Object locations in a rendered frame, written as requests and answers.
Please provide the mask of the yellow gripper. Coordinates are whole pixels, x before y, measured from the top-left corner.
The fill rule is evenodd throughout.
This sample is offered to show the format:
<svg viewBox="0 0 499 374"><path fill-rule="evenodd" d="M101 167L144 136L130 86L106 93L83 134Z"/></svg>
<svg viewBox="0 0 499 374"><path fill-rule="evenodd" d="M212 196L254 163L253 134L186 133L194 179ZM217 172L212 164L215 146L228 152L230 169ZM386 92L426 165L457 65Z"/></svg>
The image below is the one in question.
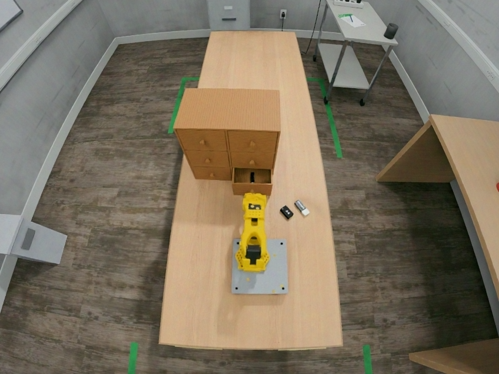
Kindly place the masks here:
<svg viewBox="0 0 499 374"><path fill-rule="evenodd" d="M259 200L263 201L264 202L264 206L266 208L266 204L267 204L267 199L266 199L266 195L261 195L260 193L256 193L256 194L252 194L252 193L245 193L244 195L244 198L258 198Z"/></svg>

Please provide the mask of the white eraser with black sleeve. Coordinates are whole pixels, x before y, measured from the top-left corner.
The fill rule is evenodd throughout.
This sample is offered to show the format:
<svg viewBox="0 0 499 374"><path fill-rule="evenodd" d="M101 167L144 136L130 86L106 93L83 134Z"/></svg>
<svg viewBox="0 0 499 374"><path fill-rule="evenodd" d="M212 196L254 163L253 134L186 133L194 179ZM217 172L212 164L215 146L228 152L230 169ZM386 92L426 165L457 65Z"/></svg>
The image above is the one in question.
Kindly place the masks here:
<svg viewBox="0 0 499 374"><path fill-rule="evenodd" d="M309 211L308 209L304 206L304 204L300 201L300 200L297 200L296 202L294 202L294 205L299 209L299 211L304 215L308 215L309 214Z"/></svg>

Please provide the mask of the brown wooden chest of drawers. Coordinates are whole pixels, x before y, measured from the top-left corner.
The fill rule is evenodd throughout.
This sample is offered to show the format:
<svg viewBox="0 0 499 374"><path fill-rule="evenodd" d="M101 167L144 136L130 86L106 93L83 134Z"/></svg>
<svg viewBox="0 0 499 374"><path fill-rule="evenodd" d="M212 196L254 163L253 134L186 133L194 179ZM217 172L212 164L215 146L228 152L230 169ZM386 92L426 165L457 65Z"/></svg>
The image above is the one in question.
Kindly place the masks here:
<svg viewBox="0 0 499 374"><path fill-rule="evenodd" d="M272 177L274 174L278 144L281 134L280 90L270 89L235 89L235 88L185 88L185 92L174 123L174 132L184 152L188 164L195 176L185 150L199 151L228 151L230 166L232 167L229 148L228 131L258 131L278 132ZM192 130L224 130L227 140L227 150L216 149L184 149L177 129Z"/></svg>

